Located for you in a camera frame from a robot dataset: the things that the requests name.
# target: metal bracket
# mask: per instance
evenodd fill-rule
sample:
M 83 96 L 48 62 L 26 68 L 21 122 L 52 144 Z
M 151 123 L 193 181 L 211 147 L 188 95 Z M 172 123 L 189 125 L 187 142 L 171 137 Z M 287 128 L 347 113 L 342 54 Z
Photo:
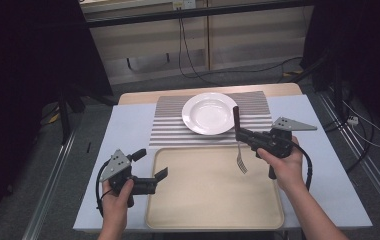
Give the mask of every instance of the metal bracket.
M 115 176 L 115 174 L 121 172 L 125 168 L 131 166 L 131 161 L 125 156 L 121 150 L 116 150 L 111 156 L 111 159 L 102 173 L 99 182 L 108 180 L 109 178 Z
M 316 126 L 312 126 L 306 123 L 301 123 L 292 119 L 279 117 L 272 124 L 272 128 L 280 129 L 284 131 L 311 131 L 317 130 Z

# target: table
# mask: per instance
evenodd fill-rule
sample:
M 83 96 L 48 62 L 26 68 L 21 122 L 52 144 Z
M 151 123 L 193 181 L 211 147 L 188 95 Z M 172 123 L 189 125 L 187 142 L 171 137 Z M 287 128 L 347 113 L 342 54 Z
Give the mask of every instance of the table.
M 372 226 L 334 149 L 328 141 L 324 130 L 320 127 L 319 120 L 307 97 L 302 95 L 296 84 L 271 84 L 124 94 L 119 100 L 119 105 L 113 109 L 105 139 L 95 164 L 95 170 L 90 178 L 88 189 L 77 215 L 74 225 L 75 230 L 100 231 L 102 218 L 95 209 L 95 175 L 103 162 L 118 147 L 124 152 L 131 153 L 148 146 L 156 101 L 159 96 L 192 95 L 212 91 L 222 93 L 264 91 L 272 119 L 285 116 L 319 126 L 320 129 L 315 132 L 293 133 L 298 137 L 301 146 L 304 147 L 313 161 L 312 195 L 338 227 L 350 229 Z M 130 116 L 139 120 L 133 121 Z M 136 162 L 133 165 L 133 174 L 140 177 L 151 177 L 153 162 L 150 159 L 154 159 L 155 154 L 156 150 L 148 150 L 147 159 L 149 160 Z M 304 164 L 303 171 L 306 173 L 306 164 Z M 284 192 L 280 191 L 279 195 L 285 216 L 284 224 L 281 228 L 299 228 L 300 225 L 296 215 Z M 129 209 L 128 231 L 157 231 L 149 228 L 145 222 L 147 199 L 147 196 L 135 196 L 135 206 Z

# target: white table surface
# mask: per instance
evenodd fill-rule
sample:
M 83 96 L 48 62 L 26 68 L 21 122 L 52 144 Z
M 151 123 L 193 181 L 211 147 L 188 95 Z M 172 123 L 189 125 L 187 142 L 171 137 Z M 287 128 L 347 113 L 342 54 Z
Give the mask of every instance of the white table surface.
M 345 229 L 370 227 L 372 223 L 346 175 L 333 147 L 305 95 L 267 97 L 272 119 L 280 116 L 318 127 L 317 131 L 293 132 L 313 162 L 310 192 L 331 220 Z M 133 163 L 133 175 L 151 176 L 157 150 L 149 149 L 150 132 L 156 104 L 118 105 L 113 108 L 100 152 L 77 215 L 74 229 L 98 232 L 102 217 L 96 209 L 95 182 L 102 164 L 116 149 L 125 154 L 146 148 L 147 156 Z M 306 177 L 306 162 L 303 175 Z M 299 222 L 284 192 L 280 190 L 284 211 L 282 229 L 299 228 Z M 155 232 L 145 222 L 147 196 L 134 196 L 135 205 L 128 210 L 128 231 Z

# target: gray floor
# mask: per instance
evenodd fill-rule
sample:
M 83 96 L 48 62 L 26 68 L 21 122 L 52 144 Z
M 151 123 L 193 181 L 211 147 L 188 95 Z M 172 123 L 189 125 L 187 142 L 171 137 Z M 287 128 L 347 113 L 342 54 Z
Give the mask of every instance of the gray floor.
M 298 70 L 298 60 L 285 65 L 285 71 Z M 186 78 L 181 75 L 139 81 L 136 83 L 124 83 L 113 86 L 117 100 L 122 93 L 149 90 L 165 90 L 178 88 L 198 88 L 210 86 L 232 86 L 246 84 L 266 84 L 282 79 L 281 67 L 270 71 L 257 71 L 270 65 L 254 65 L 232 69 L 233 71 L 252 72 L 230 72 L 204 75 L 203 79 Z M 302 91 L 309 97 L 320 121 L 323 124 L 333 119 L 322 102 L 323 93 L 315 93 L 310 80 L 300 83 Z M 53 198 L 48 205 L 47 213 L 41 225 L 38 239 L 96 239 L 97 234 L 77 232 L 72 229 L 76 214 L 80 206 L 80 200 L 86 189 L 87 181 L 92 171 L 98 148 L 103 140 L 104 132 L 109 121 L 111 108 L 100 105 L 91 99 L 84 99 L 87 108 L 84 113 L 71 113 L 69 116 L 72 123 L 78 126 L 76 129 L 73 147 L 69 152 L 63 168 L 60 169 L 60 177 L 55 184 Z M 356 99 L 353 102 L 357 111 L 366 114 L 362 104 Z M 340 131 L 332 131 L 328 134 L 344 167 L 350 166 L 357 157 L 348 146 Z M 58 153 L 61 150 L 62 131 L 60 122 L 43 126 L 37 136 L 34 150 L 28 159 L 26 167 L 17 181 L 13 183 L 13 194 L 6 196 L 0 203 L 0 239 L 22 239 L 30 222 L 34 209 L 40 200 L 51 170 L 56 165 Z M 380 135 L 376 133 L 374 142 L 380 142 Z M 372 147 L 369 156 L 380 170 L 380 148 Z M 363 165 L 359 165 L 349 174 L 354 183 L 362 203 L 369 214 L 373 227 L 366 229 L 345 230 L 351 239 L 380 239 L 380 193 L 367 175 Z M 162 235 L 150 233 L 126 233 L 123 239 L 262 239 L 259 233 L 251 235 Z M 298 231 L 290 233 L 290 239 L 299 239 Z

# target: white plate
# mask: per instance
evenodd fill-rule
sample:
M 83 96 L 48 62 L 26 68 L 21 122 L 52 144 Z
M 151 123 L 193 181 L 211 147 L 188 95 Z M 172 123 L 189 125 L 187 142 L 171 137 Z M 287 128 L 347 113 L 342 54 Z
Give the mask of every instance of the white plate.
M 182 117 L 186 126 L 196 133 L 216 135 L 234 126 L 233 107 L 236 102 L 222 93 L 202 93 L 184 104 Z

